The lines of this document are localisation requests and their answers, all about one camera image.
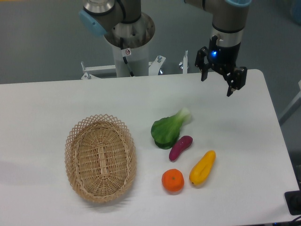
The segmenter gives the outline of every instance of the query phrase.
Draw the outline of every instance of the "toy orange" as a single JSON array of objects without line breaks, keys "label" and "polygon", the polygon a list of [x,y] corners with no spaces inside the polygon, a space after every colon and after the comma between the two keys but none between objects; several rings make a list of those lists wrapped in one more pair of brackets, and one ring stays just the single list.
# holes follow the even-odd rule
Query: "toy orange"
[{"label": "toy orange", "polygon": [[184,187],[183,174],[177,169],[170,169],[162,175],[162,185],[170,192],[178,192]]}]

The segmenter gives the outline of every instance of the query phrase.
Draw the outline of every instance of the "wicker basket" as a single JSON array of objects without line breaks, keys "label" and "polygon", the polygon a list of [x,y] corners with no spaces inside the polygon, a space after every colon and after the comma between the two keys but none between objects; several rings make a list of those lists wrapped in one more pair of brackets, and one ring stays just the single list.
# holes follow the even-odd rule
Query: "wicker basket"
[{"label": "wicker basket", "polygon": [[65,164],[73,190],[92,202],[108,202],[130,188],[136,174],[135,146],[116,117],[95,115],[79,122],[66,140]]}]

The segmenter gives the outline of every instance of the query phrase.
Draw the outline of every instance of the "plastic vegetable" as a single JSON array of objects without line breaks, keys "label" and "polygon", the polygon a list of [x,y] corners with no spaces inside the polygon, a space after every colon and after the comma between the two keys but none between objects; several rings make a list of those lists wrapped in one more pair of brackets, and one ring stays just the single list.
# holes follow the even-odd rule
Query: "plastic vegetable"
[{"label": "plastic vegetable", "polygon": [[184,187],[183,174],[177,169],[170,169],[162,175],[162,185],[169,192],[178,192]]},{"label": "plastic vegetable", "polygon": [[183,136],[179,139],[169,153],[169,160],[176,161],[180,154],[190,147],[192,141],[193,139],[190,136]]},{"label": "plastic vegetable", "polygon": [[187,108],[182,108],[177,114],[155,121],[151,127],[151,136],[155,144],[162,149],[169,149],[177,142],[183,122],[191,118]]},{"label": "plastic vegetable", "polygon": [[208,151],[204,157],[192,168],[189,174],[189,180],[194,185],[200,185],[203,183],[210,174],[211,168],[215,161],[215,151]]}]

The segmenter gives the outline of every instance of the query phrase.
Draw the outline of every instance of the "yellow mango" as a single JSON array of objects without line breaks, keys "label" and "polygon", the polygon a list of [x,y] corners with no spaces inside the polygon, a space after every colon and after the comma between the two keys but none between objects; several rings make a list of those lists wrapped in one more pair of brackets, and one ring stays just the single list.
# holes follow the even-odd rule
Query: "yellow mango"
[{"label": "yellow mango", "polygon": [[203,183],[210,174],[211,168],[216,158],[215,151],[208,151],[203,158],[192,168],[189,180],[194,185]]}]

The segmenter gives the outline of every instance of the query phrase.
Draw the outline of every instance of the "blue light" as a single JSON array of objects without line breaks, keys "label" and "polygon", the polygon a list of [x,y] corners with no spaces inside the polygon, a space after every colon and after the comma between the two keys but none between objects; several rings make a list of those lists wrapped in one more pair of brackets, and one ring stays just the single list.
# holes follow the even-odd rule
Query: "blue light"
[{"label": "blue light", "polygon": [[216,57],[216,54],[217,54],[216,51],[212,51],[212,52],[211,52],[211,56],[212,56],[212,57]]}]

